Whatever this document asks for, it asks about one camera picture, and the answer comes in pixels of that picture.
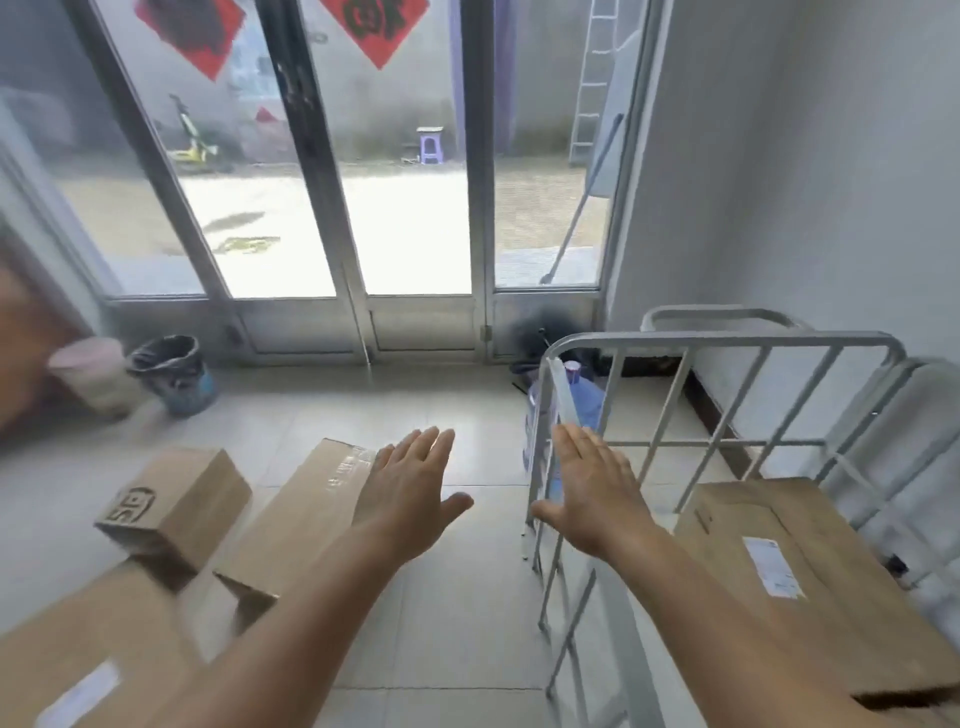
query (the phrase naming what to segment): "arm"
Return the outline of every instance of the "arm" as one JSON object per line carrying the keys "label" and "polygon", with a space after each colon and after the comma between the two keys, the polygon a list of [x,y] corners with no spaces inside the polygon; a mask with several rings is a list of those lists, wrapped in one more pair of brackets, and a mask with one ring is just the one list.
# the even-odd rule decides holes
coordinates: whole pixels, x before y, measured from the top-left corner
{"label": "arm", "polygon": [[558,425],[553,438],[564,503],[539,500],[534,516],[619,573],[710,728],[887,725],[782,647],[653,522],[623,453],[580,427]]}
{"label": "arm", "polygon": [[440,500],[453,430],[411,432],[373,463],[353,526],[186,692],[153,728],[306,728],[313,724],[360,625],[405,562],[473,504]]}

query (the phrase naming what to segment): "white wall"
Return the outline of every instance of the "white wall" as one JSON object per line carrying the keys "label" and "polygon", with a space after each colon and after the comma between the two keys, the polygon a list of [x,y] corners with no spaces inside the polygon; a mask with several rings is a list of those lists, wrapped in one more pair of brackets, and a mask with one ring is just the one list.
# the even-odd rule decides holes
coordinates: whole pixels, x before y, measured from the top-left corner
{"label": "white wall", "polygon": [[[913,354],[960,361],[960,6],[816,0],[798,20],[727,198],[730,214],[699,239],[697,253],[708,257],[684,295],[778,308],[816,328],[882,329]],[[868,363],[841,361],[792,434],[823,434]],[[772,361],[734,420],[741,434],[769,434],[811,364]],[[721,405],[743,371],[729,356],[697,367]],[[946,378],[921,377],[858,459],[891,477],[956,417],[957,391]],[[795,474],[800,457],[778,455],[765,472]],[[944,550],[960,545],[958,467],[952,452],[898,499]],[[846,515],[863,511],[849,482],[827,485]],[[917,553],[888,526],[874,520],[865,533],[917,567]],[[942,585],[927,580],[917,597],[960,644],[960,609]]]}
{"label": "white wall", "polygon": [[655,100],[641,130],[607,298],[607,328],[698,298],[700,268],[723,219],[797,0],[675,0]]}

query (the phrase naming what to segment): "left hand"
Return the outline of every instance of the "left hand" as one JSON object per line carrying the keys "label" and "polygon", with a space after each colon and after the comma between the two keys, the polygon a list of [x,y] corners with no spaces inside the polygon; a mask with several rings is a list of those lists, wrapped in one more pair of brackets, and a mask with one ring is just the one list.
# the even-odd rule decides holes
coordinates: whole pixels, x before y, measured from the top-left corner
{"label": "left hand", "polygon": [[360,492],[354,525],[376,529],[401,564],[436,544],[473,505],[466,493],[440,500],[453,437],[452,429],[415,429],[396,447],[388,445],[376,454]]}

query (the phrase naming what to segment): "cardboard box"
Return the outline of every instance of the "cardboard box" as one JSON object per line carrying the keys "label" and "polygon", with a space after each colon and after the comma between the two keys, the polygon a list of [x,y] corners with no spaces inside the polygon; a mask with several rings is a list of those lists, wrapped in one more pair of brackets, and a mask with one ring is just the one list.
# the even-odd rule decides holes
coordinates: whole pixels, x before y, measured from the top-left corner
{"label": "cardboard box", "polygon": [[933,698],[960,685],[960,655],[913,608],[816,483],[700,485],[674,535],[851,695]]}
{"label": "cardboard box", "polygon": [[895,708],[880,715],[891,728],[960,728],[960,706],[954,703],[930,708]]}
{"label": "cardboard box", "polygon": [[214,573],[248,606],[272,604],[350,526],[374,455],[322,440]]}
{"label": "cardboard box", "polygon": [[138,728],[202,664],[171,595],[128,561],[0,637],[0,725]]}
{"label": "cardboard box", "polygon": [[170,448],[117,494],[94,525],[159,570],[196,573],[251,495],[225,450]]}

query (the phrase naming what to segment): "water bottle cap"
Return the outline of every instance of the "water bottle cap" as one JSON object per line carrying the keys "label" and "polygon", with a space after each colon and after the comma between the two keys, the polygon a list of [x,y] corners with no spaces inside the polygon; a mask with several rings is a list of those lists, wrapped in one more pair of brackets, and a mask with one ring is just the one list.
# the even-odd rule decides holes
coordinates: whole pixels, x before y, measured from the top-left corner
{"label": "water bottle cap", "polygon": [[564,369],[566,370],[566,380],[570,384],[576,384],[580,381],[580,362],[579,361],[565,361]]}

